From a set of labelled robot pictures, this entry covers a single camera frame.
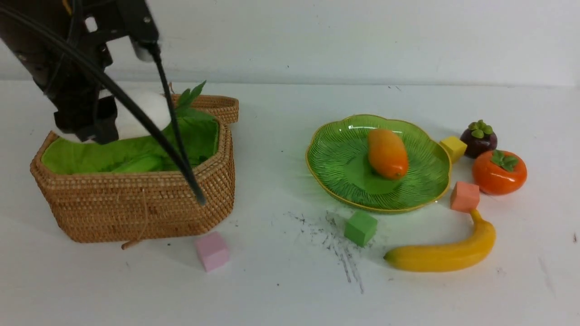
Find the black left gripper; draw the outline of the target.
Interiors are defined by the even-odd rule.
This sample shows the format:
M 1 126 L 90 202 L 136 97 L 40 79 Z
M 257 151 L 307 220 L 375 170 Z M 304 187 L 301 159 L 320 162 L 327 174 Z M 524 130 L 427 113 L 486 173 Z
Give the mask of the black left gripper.
M 3 0 L 2 8 L 35 21 L 79 50 L 79 39 L 89 32 L 78 0 Z M 119 139 L 116 128 L 117 105 L 114 96 L 99 98 L 104 90 L 68 56 L 6 13 L 1 14 L 1 39 L 31 74 L 34 82 L 56 106 L 56 127 L 75 133 L 81 142 L 108 144 Z M 99 52 L 86 53 L 101 69 Z

